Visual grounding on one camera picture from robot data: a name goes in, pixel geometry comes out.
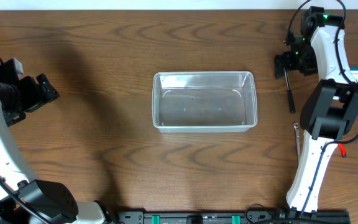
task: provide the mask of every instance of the green tape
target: green tape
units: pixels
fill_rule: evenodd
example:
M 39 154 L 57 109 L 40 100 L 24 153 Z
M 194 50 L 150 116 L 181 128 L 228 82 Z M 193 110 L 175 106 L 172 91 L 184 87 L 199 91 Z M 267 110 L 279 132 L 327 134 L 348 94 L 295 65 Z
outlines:
M 160 224 L 160 216 L 152 215 L 152 224 Z
M 233 224 L 241 224 L 241 220 L 240 220 L 240 216 L 239 215 L 233 215 L 231 217 L 231 220 L 233 222 Z

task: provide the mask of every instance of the tabletop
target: tabletop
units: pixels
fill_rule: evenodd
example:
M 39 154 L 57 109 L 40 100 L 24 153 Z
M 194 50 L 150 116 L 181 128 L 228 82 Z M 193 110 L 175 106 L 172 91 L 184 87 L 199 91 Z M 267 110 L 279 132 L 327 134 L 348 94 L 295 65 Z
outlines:
M 76 200 L 147 211 L 286 206 L 296 173 L 293 123 L 318 83 L 290 72 L 295 114 L 273 58 L 294 11 L 0 11 L 0 56 L 48 76 L 60 98 L 10 127 L 41 179 Z M 293 30 L 299 33 L 299 17 Z M 358 66 L 358 11 L 345 46 Z M 160 134 L 152 123 L 157 72 L 250 71 L 258 123 L 246 133 Z M 358 118 L 351 138 L 358 131 Z M 319 209 L 358 223 L 358 141 L 329 162 Z

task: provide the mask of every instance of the metal wrench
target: metal wrench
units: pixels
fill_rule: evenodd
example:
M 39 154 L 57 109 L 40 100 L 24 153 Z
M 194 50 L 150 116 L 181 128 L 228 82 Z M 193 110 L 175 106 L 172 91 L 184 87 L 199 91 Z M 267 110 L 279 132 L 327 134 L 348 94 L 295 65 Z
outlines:
M 301 140 L 299 138 L 299 127 L 298 123 L 293 123 L 293 128 L 295 129 L 295 139 L 296 139 L 296 155 L 298 156 L 298 165 L 301 159 Z

